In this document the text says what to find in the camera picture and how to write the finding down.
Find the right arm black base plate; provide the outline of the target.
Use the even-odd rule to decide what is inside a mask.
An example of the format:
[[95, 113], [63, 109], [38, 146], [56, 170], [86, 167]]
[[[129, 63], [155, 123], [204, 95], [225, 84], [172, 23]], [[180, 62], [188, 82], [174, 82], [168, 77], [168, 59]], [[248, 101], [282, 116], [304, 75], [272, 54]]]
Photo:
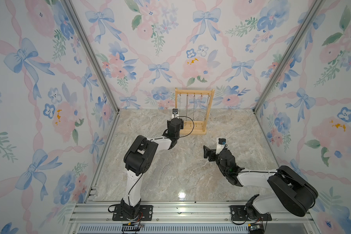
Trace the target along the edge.
[[260, 214], [252, 207], [245, 205], [231, 205], [229, 206], [233, 221], [272, 221], [272, 216], [269, 213]]

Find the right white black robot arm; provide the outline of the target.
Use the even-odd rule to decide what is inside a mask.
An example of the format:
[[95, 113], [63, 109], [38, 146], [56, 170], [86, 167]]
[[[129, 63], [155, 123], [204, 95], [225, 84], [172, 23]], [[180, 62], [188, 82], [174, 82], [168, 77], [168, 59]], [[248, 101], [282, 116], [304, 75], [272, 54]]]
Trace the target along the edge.
[[269, 195], [253, 195], [245, 204], [243, 213], [250, 220], [259, 219], [271, 212], [285, 212], [299, 217], [315, 206], [318, 191], [288, 166], [270, 171], [246, 170], [236, 164], [236, 159], [224, 143], [216, 149], [203, 146], [203, 156], [215, 162], [222, 175], [233, 186], [261, 187], [272, 191]]

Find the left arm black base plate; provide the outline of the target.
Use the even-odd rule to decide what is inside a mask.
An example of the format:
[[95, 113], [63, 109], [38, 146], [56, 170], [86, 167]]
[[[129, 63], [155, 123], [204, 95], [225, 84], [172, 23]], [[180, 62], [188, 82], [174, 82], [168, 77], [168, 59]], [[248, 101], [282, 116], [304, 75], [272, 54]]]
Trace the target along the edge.
[[153, 206], [152, 205], [139, 205], [130, 207], [129, 205], [123, 204], [115, 206], [114, 210], [109, 212], [112, 213], [113, 221], [151, 221], [153, 217]]

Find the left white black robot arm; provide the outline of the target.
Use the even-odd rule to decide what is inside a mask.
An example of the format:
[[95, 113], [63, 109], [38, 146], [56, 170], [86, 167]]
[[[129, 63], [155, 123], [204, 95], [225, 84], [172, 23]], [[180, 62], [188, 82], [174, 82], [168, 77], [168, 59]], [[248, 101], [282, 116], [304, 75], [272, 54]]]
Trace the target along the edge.
[[123, 161], [127, 170], [127, 185], [120, 203], [123, 217], [137, 218], [141, 202], [141, 178], [150, 168], [156, 152], [174, 148], [180, 138], [181, 129], [183, 120], [173, 118], [167, 121], [167, 129], [161, 137], [149, 139], [139, 135], [126, 152]]

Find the wooden jewelry display stand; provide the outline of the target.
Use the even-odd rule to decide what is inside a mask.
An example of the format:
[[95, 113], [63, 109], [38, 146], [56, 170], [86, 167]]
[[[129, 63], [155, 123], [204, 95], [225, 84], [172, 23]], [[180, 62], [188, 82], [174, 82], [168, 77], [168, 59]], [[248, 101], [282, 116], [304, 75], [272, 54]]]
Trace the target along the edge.
[[215, 90], [175, 89], [175, 108], [184, 125], [180, 134], [205, 135]]

